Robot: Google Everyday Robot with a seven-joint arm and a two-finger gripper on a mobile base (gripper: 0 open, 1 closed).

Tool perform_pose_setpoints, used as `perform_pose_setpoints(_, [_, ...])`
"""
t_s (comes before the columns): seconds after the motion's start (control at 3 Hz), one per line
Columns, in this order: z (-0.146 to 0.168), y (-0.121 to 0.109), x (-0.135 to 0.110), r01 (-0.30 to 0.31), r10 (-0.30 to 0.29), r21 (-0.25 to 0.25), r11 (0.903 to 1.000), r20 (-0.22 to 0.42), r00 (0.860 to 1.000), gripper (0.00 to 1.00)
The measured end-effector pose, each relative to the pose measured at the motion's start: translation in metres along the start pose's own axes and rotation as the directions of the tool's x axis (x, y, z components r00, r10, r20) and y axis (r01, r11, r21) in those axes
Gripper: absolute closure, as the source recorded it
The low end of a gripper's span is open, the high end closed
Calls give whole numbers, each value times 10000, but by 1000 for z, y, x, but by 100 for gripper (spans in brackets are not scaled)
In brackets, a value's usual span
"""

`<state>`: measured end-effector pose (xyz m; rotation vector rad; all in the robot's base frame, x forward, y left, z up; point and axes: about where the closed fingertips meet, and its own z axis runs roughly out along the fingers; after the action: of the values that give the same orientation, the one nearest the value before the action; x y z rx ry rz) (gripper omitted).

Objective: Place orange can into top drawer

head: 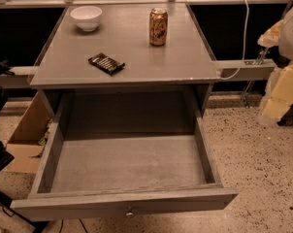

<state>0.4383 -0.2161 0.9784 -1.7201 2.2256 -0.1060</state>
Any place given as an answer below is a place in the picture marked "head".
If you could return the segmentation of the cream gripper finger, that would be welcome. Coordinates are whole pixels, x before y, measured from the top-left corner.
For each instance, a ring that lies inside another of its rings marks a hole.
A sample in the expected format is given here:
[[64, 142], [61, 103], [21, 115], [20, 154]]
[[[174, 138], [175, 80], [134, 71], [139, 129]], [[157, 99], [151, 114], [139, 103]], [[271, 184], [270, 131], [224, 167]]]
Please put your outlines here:
[[264, 48], [277, 46], [282, 24], [282, 19], [275, 23], [271, 28], [269, 28], [264, 34], [259, 37], [257, 44]]
[[279, 122], [293, 105], [293, 61], [270, 75], [260, 103], [258, 121], [264, 126]]

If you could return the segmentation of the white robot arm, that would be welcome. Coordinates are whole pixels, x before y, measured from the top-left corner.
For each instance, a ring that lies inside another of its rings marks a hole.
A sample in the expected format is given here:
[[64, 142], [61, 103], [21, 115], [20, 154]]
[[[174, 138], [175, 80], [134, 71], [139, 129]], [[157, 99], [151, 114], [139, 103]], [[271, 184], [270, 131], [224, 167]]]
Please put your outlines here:
[[261, 35], [257, 44], [262, 47], [278, 46], [281, 56], [289, 60], [283, 69], [275, 68], [268, 79], [266, 94], [260, 104], [259, 122], [273, 125], [279, 122], [293, 105], [293, 7]]

